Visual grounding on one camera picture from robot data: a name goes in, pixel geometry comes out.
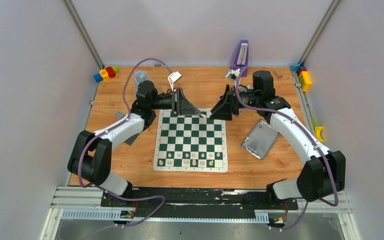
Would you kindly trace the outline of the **green white chess mat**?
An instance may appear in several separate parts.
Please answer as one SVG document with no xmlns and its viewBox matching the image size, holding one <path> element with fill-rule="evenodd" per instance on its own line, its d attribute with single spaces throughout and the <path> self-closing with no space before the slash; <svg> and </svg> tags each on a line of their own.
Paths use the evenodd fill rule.
<svg viewBox="0 0 384 240">
<path fill-rule="evenodd" d="M 177 116 L 171 110 L 160 110 L 153 160 L 153 169 L 164 172 L 207 172 L 226 173 L 228 171 L 228 147 L 226 122 L 224 120 L 210 119 L 210 109 L 202 108 L 201 113 L 207 118 L 198 115 Z M 173 159 L 173 166 L 167 167 L 166 160 Z M 183 166 L 185 159 L 190 160 L 190 166 Z M 159 160 L 164 166 L 158 166 Z M 206 160 L 206 167 L 199 167 L 199 161 Z"/>
</svg>

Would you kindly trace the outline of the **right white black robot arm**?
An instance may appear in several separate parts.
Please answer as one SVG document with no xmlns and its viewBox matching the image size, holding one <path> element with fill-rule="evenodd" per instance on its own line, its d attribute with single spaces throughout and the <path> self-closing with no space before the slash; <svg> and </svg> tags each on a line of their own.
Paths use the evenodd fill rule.
<svg viewBox="0 0 384 240">
<path fill-rule="evenodd" d="M 286 199 L 301 198 L 307 202 L 320 200 L 332 207 L 339 204 L 338 193 L 345 188 L 346 158 L 316 139 L 301 123 L 291 105 L 276 95 L 274 78 L 267 70 L 252 74 L 251 88 L 240 90 L 242 70 L 229 70 L 227 85 L 219 101 L 211 109 L 213 120 L 231 121 L 240 109 L 255 110 L 267 124 L 277 130 L 289 143 L 302 162 L 298 177 L 282 179 L 266 187 L 266 204 L 278 209 Z"/>
</svg>

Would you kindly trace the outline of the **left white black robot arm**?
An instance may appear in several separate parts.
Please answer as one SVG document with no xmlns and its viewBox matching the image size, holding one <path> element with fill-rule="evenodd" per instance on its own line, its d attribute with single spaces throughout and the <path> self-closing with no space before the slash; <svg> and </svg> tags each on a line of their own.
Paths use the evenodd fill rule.
<svg viewBox="0 0 384 240">
<path fill-rule="evenodd" d="M 181 88 L 158 93 L 150 80 L 137 86 L 136 99 L 130 113 L 112 125 L 90 132 L 83 130 L 77 136 L 68 160 L 67 170 L 114 194 L 120 206 L 129 206 L 132 184 L 111 170 L 112 152 L 128 139 L 137 137 L 149 128 L 156 118 L 156 110 L 170 110 L 176 116 L 201 116 L 201 111 L 184 96 Z"/>
</svg>

